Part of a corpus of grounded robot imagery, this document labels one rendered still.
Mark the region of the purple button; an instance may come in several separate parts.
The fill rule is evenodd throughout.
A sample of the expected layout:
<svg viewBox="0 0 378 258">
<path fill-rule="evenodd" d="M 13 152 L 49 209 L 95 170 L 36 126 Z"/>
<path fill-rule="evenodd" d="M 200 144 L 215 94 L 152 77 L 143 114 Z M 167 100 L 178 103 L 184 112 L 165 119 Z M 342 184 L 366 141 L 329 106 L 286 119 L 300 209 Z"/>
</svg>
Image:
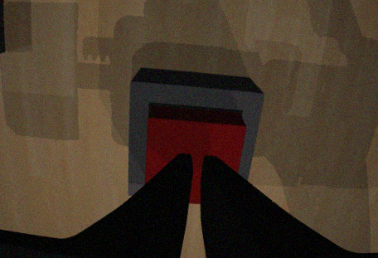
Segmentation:
<svg viewBox="0 0 378 258">
<path fill-rule="evenodd" d="M 0 53 L 6 52 L 6 43 L 4 43 L 4 24 L 3 24 L 3 0 L 0 0 Z"/>
</svg>

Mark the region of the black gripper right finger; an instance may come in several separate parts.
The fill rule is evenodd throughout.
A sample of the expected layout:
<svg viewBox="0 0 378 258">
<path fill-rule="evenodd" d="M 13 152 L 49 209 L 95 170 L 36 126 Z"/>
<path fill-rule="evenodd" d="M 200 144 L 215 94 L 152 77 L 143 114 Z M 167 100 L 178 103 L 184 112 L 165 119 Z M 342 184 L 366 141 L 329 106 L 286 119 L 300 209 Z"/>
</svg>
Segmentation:
<svg viewBox="0 0 378 258">
<path fill-rule="evenodd" d="M 378 258 L 303 225 L 218 156 L 203 156 L 200 212 L 206 258 Z"/>
</svg>

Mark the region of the red button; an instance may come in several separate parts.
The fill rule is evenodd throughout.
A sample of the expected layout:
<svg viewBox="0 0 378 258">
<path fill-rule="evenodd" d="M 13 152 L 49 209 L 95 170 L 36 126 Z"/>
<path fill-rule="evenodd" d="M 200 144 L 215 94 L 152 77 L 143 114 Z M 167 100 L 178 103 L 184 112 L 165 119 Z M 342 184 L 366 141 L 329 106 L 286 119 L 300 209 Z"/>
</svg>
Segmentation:
<svg viewBox="0 0 378 258">
<path fill-rule="evenodd" d="M 203 156 L 248 180 L 265 93 L 245 76 L 140 67 L 130 81 L 128 195 L 191 153 L 189 203 L 200 205 Z"/>
</svg>

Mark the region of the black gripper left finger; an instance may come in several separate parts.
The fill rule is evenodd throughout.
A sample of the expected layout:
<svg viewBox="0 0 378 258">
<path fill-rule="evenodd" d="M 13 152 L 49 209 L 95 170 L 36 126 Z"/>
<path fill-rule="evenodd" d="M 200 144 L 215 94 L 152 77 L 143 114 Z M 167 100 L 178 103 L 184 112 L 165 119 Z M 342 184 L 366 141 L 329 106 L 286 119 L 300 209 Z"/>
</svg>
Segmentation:
<svg viewBox="0 0 378 258">
<path fill-rule="evenodd" d="M 191 153 L 177 153 L 122 206 L 70 238 L 0 230 L 0 258 L 180 258 L 192 170 Z"/>
</svg>

